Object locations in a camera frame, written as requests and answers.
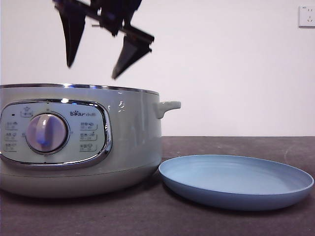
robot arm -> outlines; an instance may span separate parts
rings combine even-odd
[[[113,70],[113,79],[152,51],[149,46],[154,41],[154,37],[130,24],[141,0],[91,0],[90,5],[77,0],[53,0],[53,2],[63,24],[68,67],[73,64],[78,50],[86,16],[99,21],[99,26],[110,31],[113,36],[119,31],[126,34],[123,49]]]

cooker base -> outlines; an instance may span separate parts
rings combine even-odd
[[[1,189],[37,198],[75,198],[113,192],[152,175],[160,161],[134,169],[89,176],[21,177],[1,174]]]

plate rim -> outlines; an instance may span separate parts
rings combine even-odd
[[[278,164],[278,165],[285,165],[287,167],[290,167],[290,168],[294,168],[300,172],[303,172],[304,174],[306,174],[310,179],[311,179],[311,184],[309,184],[307,187],[304,187],[304,188],[300,188],[298,190],[293,190],[293,191],[288,191],[288,192],[285,192],[285,193],[241,193],[241,192],[229,192],[229,191],[219,191],[219,190],[215,190],[215,189],[208,189],[208,188],[201,188],[201,187],[198,187],[198,186],[194,186],[194,185],[189,185],[189,184],[186,184],[186,183],[182,183],[182,182],[179,182],[179,181],[175,181],[169,177],[167,177],[163,171],[161,170],[161,166],[162,165],[165,165],[165,162],[167,161],[171,161],[171,160],[174,160],[174,159],[179,159],[179,158],[187,158],[187,157],[193,157],[193,156],[232,156],[232,157],[242,157],[242,158],[248,158],[248,159],[255,159],[255,160],[260,160],[260,161],[267,161],[267,162],[272,162],[274,164]],[[275,196],[275,195],[286,195],[286,194],[293,194],[293,193],[299,193],[299,192],[303,192],[305,190],[308,190],[308,189],[311,189],[314,185],[314,178],[307,172],[299,169],[299,168],[296,168],[294,166],[291,166],[291,165],[288,165],[288,164],[285,164],[285,163],[281,163],[281,162],[277,162],[277,161],[271,161],[271,160],[266,160],[266,159],[262,159],[262,158],[255,158],[255,157],[249,157],[249,156],[238,156],[238,155],[225,155],[225,154],[197,154],[197,155],[186,155],[186,156],[178,156],[178,157],[174,157],[174,158],[170,158],[168,160],[165,160],[163,161],[159,166],[158,166],[158,171],[160,172],[160,174],[175,182],[175,183],[178,183],[178,184],[181,184],[181,185],[185,185],[187,187],[193,187],[193,188],[196,188],[196,189],[200,189],[200,190],[205,190],[205,191],[212,191],[212,192],[217,192],[217,193],[224,193],[224,194],[238,194],[238,195],[249,195],[249,196]]]

white wall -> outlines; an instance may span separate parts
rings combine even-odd
[[[315,135],[315,29],[298,6],[315,0],[143,0],[133,24],[153,52],[110,78],[123,35],[86,21],[73,67],[50,0],[1,1],[1,83],[83,83],[155,90],[182,109],[163,135]]]

multi cooker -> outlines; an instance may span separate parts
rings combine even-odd
[[[0,86],[0,187],[69,198],[134,185],[161,161],[161,123],[180,102],[109,86]]]

